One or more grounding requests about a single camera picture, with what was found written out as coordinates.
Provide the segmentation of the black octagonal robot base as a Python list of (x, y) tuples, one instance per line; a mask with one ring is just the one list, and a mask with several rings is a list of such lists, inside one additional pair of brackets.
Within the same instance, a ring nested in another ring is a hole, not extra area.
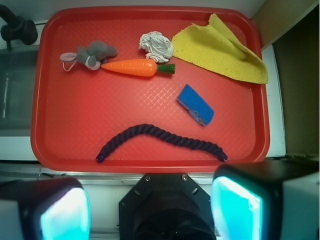
[(145, 174), (119, 201), (121, 240), (215, 240), (211, 198), (186, 173)]

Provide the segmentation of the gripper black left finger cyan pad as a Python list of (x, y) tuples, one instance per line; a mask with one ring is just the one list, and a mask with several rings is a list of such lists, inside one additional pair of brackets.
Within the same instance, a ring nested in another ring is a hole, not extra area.
[(88, 240), (91, 206), (75, 178), (0, 183), (2, 240)]

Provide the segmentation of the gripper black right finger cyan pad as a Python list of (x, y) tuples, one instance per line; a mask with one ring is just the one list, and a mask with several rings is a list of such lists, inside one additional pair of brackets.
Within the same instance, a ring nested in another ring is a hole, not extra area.
[(224, 240), (317, 240), (319, 163), (271, 160), (223, 164), (210, 193), (215, 228)]

